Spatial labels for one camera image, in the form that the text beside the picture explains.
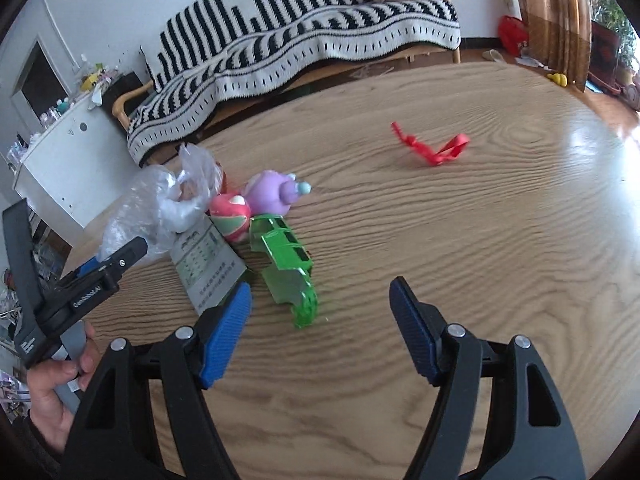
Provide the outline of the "clear plastic bag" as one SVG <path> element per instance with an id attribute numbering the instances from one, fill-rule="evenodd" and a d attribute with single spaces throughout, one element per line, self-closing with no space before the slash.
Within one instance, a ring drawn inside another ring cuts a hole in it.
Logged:
<path id="1" fill-rule="evenodd" d="M 179 234 L 205 216 L 210 201 L 222 188 L 224 170 L 210 151 L 191 143 L 180 146 L 179 162 L 179 172 L 151 165 L 134 178 L 107 221 L 99 260 L 111 257 L 140 236 L 148 251 L 139 263 L 154 262 L 171 251 Z"/>

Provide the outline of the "green white cigarette box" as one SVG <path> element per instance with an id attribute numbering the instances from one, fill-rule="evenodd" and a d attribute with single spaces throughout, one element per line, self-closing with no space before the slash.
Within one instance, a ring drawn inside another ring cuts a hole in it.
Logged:
<path id="1" fill-rule="evenodd" d="M 169 257 L 197 315 L 222 304 L 247 271 L 207 216 L 177 237 Z"/>

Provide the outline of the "green toy truck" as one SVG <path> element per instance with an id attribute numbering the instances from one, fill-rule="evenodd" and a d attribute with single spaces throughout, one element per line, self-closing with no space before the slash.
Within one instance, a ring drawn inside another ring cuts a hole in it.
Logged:
<path id="1" fill-rule="evenodd" d="M 318 295 L 311 279 L 314 263 L 285 218 L 258 214 L 250 219 L 250 250 L 270 263 L 260 271 L 276 304 L 287 304 L 297 328 L 311 325 L 318 313 Z"/>

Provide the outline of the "red ribbon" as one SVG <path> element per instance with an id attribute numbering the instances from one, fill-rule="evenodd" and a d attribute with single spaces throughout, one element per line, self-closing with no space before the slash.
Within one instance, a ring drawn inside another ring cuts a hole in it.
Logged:
<path id="1" fill-rule="evenodd" d="M 470 143 L 470 138 L 466 134 L 460 133 L 453 136 L 441 148 L 433 148 L 413 134 L 405 133 L 397 122 L 392 122 L 390 128 L 400 143 L 410 148 L 414 154 L 420 156 L 431 166 L 442 166 L 446 162 L 456 160 Z"/>

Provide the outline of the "white cabinet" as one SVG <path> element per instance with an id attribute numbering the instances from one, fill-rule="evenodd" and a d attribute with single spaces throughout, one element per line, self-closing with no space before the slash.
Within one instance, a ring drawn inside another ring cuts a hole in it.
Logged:
<path id="1" fill-rule="evenodd" d="M 83 96 L 29 144 L 13 188 L 70 246 L 85 228 L 129 190 L 140 171 L 120 125 L 91 96 Z"/>

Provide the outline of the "red green toy ball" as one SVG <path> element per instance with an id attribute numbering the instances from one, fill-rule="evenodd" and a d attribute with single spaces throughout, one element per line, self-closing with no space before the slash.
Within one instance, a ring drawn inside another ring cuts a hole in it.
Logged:
<path id="1" fill-rule="evenodd" d="M 240 242 L 250 229 L 250 205 L 240 194 L 218 194 L 209 203 L 209 217 L 228 242 Z"/>

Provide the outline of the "purple toy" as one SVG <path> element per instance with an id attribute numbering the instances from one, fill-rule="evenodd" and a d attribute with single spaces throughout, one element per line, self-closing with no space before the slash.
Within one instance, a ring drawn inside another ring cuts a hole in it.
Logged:
<path id="1" fill-rule="evenodd" d="M 242 189 L 253 216 L 276 214 L 284 217 L 303 196 L 311 192 L 311 185 L 299 181 L 295 174 L 280 174 L 265 170 L 252 177 Z"/>

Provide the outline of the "yellow toy on floor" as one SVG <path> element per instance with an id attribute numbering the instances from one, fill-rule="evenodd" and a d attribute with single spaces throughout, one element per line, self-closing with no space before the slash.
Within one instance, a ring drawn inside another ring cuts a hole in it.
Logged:
<path id="1" fill-rule="evenodd" d="M 548 73 L 547 78 L 562 88 L 568 86 L 568 78 L 562 73 Z"/>

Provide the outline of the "red bag on floor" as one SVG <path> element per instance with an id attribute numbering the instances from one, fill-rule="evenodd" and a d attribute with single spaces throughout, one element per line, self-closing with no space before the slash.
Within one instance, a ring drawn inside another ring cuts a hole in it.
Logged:
<path id="1" fill-rule="evenodd" d="M 517 58 L 528 47 L 529 34 L 522 20 L 511 15 L 503 15 L 498 21 L 498 37 L 510 55 Z"/>

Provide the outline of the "potted plant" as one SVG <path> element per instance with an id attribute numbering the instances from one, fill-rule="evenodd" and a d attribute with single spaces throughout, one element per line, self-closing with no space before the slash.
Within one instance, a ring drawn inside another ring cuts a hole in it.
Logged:
<path id="1" fill-rule="evenodd" d="M 589 78 L 600 88 L 620 94 L 639 71 L 639 36 L 616 0 L 590 0 L 590 6 Z"/>

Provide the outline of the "brown curtain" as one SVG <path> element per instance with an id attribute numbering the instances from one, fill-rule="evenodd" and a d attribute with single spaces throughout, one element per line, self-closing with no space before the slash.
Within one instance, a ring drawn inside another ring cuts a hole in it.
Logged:
<path id="1" fill-rule="evenodd" d="M 585 89 L 591 53 L 589 0 L 518 0 L 529 54 Z"/>

